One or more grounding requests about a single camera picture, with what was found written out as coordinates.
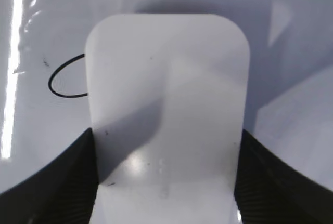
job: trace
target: black textured material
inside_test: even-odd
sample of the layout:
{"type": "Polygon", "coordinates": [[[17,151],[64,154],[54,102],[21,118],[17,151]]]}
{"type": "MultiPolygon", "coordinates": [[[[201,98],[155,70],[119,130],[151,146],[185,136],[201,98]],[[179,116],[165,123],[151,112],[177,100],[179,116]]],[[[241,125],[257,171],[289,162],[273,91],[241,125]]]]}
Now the black textured material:
{"type": "Polygon", "coordinates": [[[0,223],[89,223],[97,187],[94,139],[88,129],[49,165],[0,195],[0,223]]]}
{"type": "Polygon", "coordinates": [[[244,224],[333,223],[333,193],[243,131],[235,198],[244,224]]]}

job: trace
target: glossy white surface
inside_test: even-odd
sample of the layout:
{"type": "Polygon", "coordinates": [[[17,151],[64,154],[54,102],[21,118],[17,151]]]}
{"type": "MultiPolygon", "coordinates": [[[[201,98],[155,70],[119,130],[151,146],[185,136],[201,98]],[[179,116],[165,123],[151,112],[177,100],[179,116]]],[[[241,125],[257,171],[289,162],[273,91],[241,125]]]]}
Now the glossy white surface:
{"type": "Polygon", "coordinates": [[[118,15],[85,53],[107,223],[234,223],[242,31],[214,15],[118,15]]]}
{"type": "MultiPolygon", "coordinates": [[[[207,12],[225,16],[235,22],[245,33],[251,48],[244,127],[253,133],[257,112],[263,106],[320,73],[323,68],[332,66],[331,1],[0,0],[1,128],[4,124],[11,31],[19,31],[18,72],[25,72],[17,76],[11,159],[0,161],[0,192],[49,163],[90,126],[87,99],[69,101],[56,98],[49,94],[46,82],[56,67],[83,52],[89,32],[103,18],[120,12],[207,12]],[[16,5],[23,1],[22,26],[19,30],[16,25],[12,26],[14,1],[16,5]],[[44,64],[44,55],[49,68],[44,64]]],[[[82,63],[73,64],[64,74],[59,75],[57,83],[64,86],[64,93],[81,93],[86,90],[83,63],[82,60],[82,63]],[[75,75],[70,72],[71,69],[76,71],[75,75]]],[[[306,90],[311,93],[312,87],[306,90]]],[[[325,95],[327,99],[333,97],[329,92],[325,95]]],[[[7,105],[13,105],[11,100],[8,102],[7,105]]],[[[321,121],[320,111],[316,117],[321,121]]],[[[325,137],[322,142],[316,143],[312,139],[307,142],[313,142],[316,149],[326,152],[331,149],[332,136],[327,133],[325,137]]],[[[311,153],[301,152],[302,142],[285,141],[294,145],[293,156],[303,159],[311,153]]],[[[325,152],[316,155],[318,162],[330,164],[331,155],[325,152]]],[[[313,169],[308,165],[297,168],[305,173],[313,169]]],[[[322,177],[318,176],[321,167],[315,169],[312,179],[322,183],[322,177]]]]}

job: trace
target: white plastic panel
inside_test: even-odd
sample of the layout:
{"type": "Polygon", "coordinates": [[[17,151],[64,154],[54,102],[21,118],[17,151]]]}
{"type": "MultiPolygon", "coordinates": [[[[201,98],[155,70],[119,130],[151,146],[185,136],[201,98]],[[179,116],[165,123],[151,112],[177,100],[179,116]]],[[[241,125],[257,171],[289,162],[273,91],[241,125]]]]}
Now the white plastic panel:
{"type": "Polygon", "coordinates": [[[214,15],[118,15],[86,44],[107,223],[234,223],[250,50],[214,15]]]}

